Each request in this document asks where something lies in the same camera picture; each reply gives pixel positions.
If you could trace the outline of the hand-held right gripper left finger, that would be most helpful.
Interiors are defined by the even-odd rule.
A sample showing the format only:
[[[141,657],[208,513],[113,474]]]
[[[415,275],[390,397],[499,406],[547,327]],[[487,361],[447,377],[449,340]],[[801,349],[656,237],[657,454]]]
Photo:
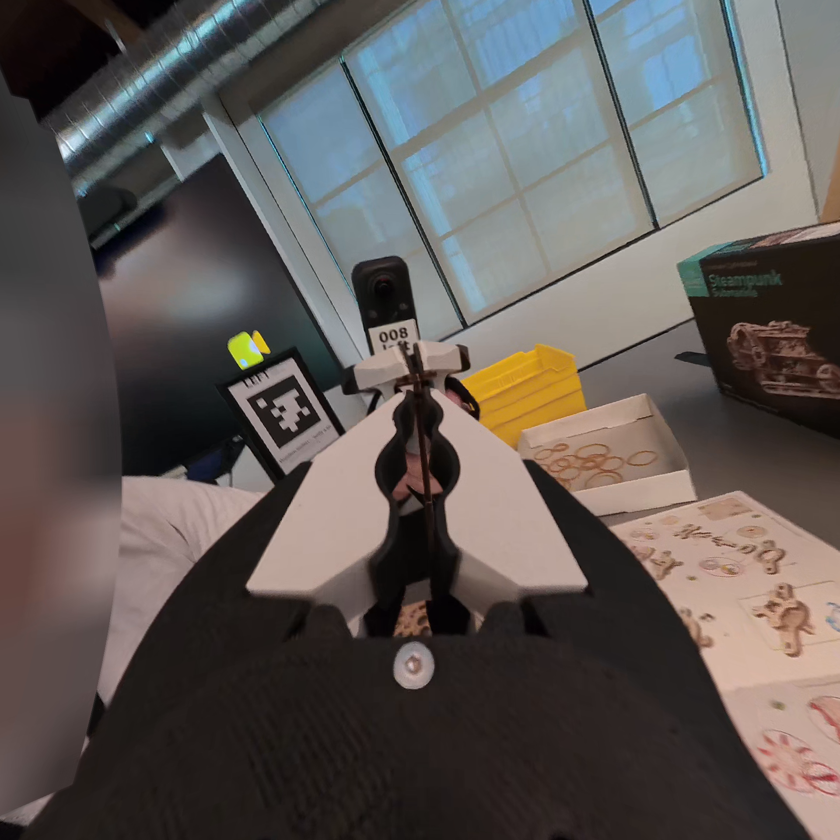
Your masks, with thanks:
[[[394,395],[305,465],[249,594],[335,606],[348,621],[396,602],[406,583],[394,490],[415,430],[407,397]]]

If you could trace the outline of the black video bar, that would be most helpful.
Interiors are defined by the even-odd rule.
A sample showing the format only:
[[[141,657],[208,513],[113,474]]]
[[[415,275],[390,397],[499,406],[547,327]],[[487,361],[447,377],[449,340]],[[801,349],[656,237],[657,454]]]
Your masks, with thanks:
[[[85,228],[88,245],[133,212],[138,205],[137,196],[131,190],[109,183],[100,183],[84,195],[77,197],[77,207]]]

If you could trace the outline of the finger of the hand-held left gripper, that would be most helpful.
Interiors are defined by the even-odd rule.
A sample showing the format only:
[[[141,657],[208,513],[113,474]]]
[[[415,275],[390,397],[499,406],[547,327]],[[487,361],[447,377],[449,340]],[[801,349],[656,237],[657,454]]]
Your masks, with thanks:
[[[402,348],[388,348],[353,366],[353,394],[387,391],[411,374]]]
[[[419,343],[418,364],[429,387],[445,389],[448,377],[468,370],[468,349],[462,344]]]

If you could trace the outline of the large black wall screen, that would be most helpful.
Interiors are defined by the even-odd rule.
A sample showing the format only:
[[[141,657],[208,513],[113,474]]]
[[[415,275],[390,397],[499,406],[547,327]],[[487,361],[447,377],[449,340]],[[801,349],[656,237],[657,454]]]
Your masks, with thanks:
[[[300,352],[318,387],[339,359],[222,155],[94,252],[117,372],[122,473],[158,476],[239,431],[217,386],[258,331]]]

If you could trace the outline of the silver ventilation duct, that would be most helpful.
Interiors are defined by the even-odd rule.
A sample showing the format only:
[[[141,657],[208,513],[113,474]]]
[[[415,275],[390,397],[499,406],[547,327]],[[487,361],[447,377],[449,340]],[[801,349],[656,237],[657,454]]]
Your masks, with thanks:
[[[84,196],[326,1],[176,2],[42,122]]]

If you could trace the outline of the white cardboard tray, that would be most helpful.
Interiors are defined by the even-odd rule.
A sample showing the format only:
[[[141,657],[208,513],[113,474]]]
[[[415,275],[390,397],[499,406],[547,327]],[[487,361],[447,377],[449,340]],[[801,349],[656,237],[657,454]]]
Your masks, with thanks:
[[[682,448],[648,394],[630,396],[524,430],[518,452],[523,459],[531,460],[537,449],[558,443],[574,447],[602,443],[622,455],[650,449],[663,459],[650,477],[601,489],[570,491],[596,516],[666,508],[697,498]]]

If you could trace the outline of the yellow plastic bin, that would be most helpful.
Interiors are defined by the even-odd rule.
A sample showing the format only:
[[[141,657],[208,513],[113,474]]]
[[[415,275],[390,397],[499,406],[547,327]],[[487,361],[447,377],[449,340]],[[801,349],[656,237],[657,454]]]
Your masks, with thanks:
[[[462,381],[477,400],[479,420],[512,448],[532,427],[586,410],[572,353],[537,344]]]

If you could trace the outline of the person's left hand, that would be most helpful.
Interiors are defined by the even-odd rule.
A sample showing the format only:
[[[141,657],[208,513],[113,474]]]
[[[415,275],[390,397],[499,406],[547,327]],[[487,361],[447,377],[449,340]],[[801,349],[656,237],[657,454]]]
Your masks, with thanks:
[[[406,452],[406,473],[394,488],[392,497],[405,513],[415,512],[424,506],[425,484],[420,455]]]

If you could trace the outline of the person in white shirt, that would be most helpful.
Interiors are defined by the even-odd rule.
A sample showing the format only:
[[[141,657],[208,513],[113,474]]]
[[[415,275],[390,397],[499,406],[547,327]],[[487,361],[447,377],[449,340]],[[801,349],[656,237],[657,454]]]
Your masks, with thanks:
[[[98,681],[105,707],[177,585],[264,495],[188,479],[122,478],[117,576]]]

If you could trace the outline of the black framed marker sign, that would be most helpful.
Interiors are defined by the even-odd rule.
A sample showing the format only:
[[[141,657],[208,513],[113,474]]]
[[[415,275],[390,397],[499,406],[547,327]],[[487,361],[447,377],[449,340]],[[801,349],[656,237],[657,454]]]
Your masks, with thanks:
[[[216,388],[273,484],[345,433],[295,348],[269,356]]]

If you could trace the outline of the large paned window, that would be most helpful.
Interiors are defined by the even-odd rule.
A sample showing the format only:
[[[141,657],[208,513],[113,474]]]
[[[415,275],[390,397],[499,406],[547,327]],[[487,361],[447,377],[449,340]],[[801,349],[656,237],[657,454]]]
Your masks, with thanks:
[[[760,179],[723,2],[413,2],[257,117],[346,286],[447,336]]]

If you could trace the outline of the pile of rubber bands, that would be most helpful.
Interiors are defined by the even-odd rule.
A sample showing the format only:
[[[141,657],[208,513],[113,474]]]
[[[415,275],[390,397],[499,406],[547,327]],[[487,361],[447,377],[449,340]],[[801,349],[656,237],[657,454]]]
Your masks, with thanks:
[[[537,449],[531,456],[545,473],[569,491],[614,487],[650,477],[663,464],[659,453],[640,449],[622,455],[602,443],[574,447],[558,443]]]

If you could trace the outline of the black model kit box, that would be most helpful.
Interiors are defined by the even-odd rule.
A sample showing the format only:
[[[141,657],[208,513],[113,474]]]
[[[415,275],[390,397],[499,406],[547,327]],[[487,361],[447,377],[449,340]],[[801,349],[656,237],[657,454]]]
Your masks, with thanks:
[[[839,438],[839,223],[705,248],[679,278],[719,391]]]

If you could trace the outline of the printed instruction booklet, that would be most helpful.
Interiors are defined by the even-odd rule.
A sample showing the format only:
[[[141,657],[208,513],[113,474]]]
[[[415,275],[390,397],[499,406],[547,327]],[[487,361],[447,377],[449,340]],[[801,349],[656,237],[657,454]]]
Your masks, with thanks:
[[[752,756],[839,838],[839,553],[740,491],[611,527],[695,639]]]

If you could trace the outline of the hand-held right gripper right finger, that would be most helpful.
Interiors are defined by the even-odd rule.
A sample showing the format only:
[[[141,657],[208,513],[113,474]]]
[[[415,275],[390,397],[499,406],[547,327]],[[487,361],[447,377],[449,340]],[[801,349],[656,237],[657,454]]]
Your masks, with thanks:
[[[446,396],[428,398],[437,523],[434,635],[502,602],[578,595],[587,580],[525,462]]]

